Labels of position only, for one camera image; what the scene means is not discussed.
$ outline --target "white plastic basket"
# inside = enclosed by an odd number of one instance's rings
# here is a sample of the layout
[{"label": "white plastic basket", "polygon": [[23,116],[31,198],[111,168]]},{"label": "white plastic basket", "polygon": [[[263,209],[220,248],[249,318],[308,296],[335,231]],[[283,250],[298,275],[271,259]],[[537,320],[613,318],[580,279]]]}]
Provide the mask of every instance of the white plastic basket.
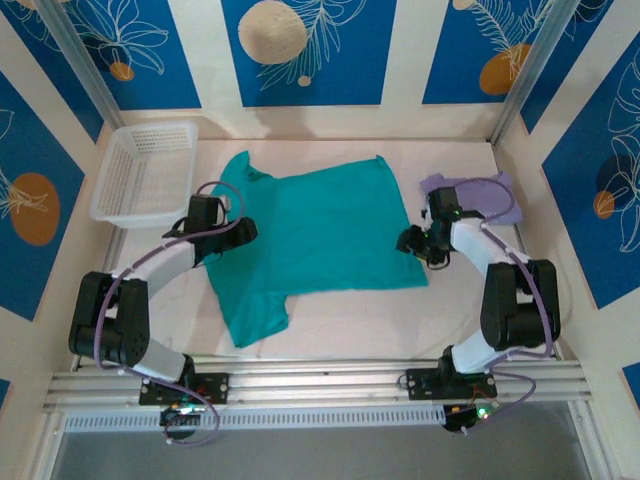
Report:
[{"label": "white plastic basket", "polygon": [[198,127],[192,122],[122,127],[109,141],[89,214],[120,228],[170,226],[189,206]]}]

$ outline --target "white mat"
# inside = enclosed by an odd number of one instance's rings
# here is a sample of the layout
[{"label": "white mat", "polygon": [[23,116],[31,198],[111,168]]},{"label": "white mat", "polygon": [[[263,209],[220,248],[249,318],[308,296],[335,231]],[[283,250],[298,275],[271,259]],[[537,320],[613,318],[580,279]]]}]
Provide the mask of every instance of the white mat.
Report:
[{"label": "white mat", "polygon": [[[436,141],[203,141],[195,186],[219,178],[233,155],[276,177],[383,156],[393,170],[413,223],[425,206],[419,181],[430,174],[475,177],[497,170],[487,143]],[[119,266],[153,248],[167,229],[130,230]],[[512,245],[510,227],[498,233]],[[429,286],[392,291],[342,291],[290,297],[289,328],[245,348],[234,348],[204,268],[173,280],[151,301],[151,333],[192,354],[260,358],[437,358],[479,327],[484,280],[462,255],[443,271],[427,271]]]}]

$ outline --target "aluminum rail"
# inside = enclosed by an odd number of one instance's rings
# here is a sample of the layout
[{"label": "aluminum rail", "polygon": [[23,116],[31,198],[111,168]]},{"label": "aluminum rail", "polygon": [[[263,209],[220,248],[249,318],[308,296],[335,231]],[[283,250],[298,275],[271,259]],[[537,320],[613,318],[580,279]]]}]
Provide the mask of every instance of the aluminum rail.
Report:
[{"label": "aluminum rail", "polygon": [[[383,407],[416,405],[398,378],[408,368],[435,368],[434,361],[235,361],[196,358],[199,373],[227,372],[228,403],[223,409]],[[588,401],[591,392],[579,362],[513,361],[501,371],[533,378],[537,389],[530,401]],[[53,376],[45,412],[158,410],[138,405],[141,381],[117,371],[81,367]],[[509,403],[528,391],[530,383],[496,377],[497,400]],[[447,405],[467,399],[423,402]]]}]

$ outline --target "purple cloth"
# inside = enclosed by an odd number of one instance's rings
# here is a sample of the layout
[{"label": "purple cloth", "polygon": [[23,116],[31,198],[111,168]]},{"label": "purple cloth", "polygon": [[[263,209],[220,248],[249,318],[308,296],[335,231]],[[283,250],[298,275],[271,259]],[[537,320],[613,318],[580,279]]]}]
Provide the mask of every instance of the purple cloth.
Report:
[{"label": "purple cloth", "polygon": [[[508,174],[501,172],[491,178],[500,182],[502,185],[507,187],[511,193],[513,193],[511,187],[512,180]],[[445,178],[441,173],[436,173],[425,178],[420,182],[420,185],[427,195],[437,188],[453,187],[457,185],[456,193],[458,194],[458,202],[460,203],[460,206],[465,210],[477,210],[485,218],[496,215],[509,208],[511,199],[500,185],[496,185],[491,182],[483,182],[482,180],[458,185],[464,180],[466,179]],[[516,201],[514,207],[508,213],[492,220],[489,223],[494,225],[513,225],[521,220],[522,210]]]}]

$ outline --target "enclosure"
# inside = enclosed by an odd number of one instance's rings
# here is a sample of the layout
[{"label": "enclosure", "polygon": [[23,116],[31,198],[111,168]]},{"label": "enclosure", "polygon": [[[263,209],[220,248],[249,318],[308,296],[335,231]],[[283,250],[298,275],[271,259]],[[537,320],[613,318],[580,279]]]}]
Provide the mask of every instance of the enclosure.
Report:
[{"label": "enclosure", "polygon": [[[2,478],[640,478],[634,0],[0,0],[0,73]],[[151,337],[228,373],[228,395],[212,443],[165,444],[140,379],[68,337],[85,274],[131,267],[173,223],[92,220],[114,131],[183,120],[190,193],[240,155],[275,179],[378,159],[422,225],[421,180],[506,172],[522,220],[495,231],[555,265],[562,322],[549,359],[501,365],[535,381],[527,403],[456,435],[441,425],[469,399],[400,382],[479,328],[485,279],[459,252],[421,264],[428,286],[289,295],[286,328],[248,346],[207,263],[151,299]],[[307,238],[330,231],[314,218]],[[501,407],[529,390],[495,381]]]}]

